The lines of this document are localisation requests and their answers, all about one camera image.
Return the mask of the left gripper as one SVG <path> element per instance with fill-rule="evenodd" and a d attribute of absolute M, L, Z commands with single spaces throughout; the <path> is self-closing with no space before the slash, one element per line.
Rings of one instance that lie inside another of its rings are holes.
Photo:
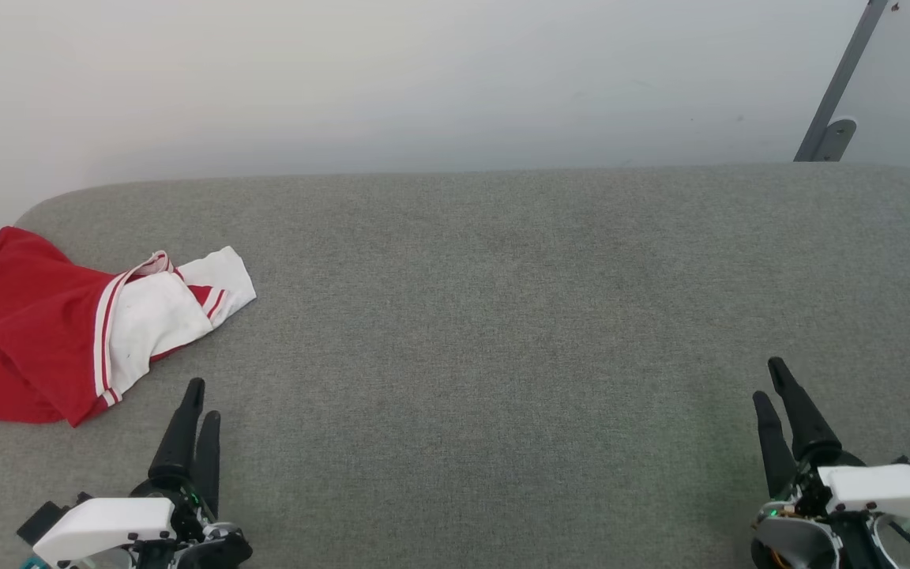
<path fill-rule="evenodd" d="M 254 554 L 243 530 L 220 522 L 220 412 L 197 426 L 205 380 L 192 378 L 129 497 L 80 493 L 32 516 L 35 568 L 239 568 Z"/>

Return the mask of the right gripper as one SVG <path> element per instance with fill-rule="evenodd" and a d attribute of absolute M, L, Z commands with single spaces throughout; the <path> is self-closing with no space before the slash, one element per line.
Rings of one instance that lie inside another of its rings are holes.
<path fill-rule="evenodd" d="M 850 457 L 812 397 L 780 357 L 768 359 L 773 391 L 786 409 L 791 446 L 772 400 L 754 392 L 770 501 L 754 516 L 756 568 L 903 568 L 882 531 L 910 546 L 910 461 L 860 464 Z"/>

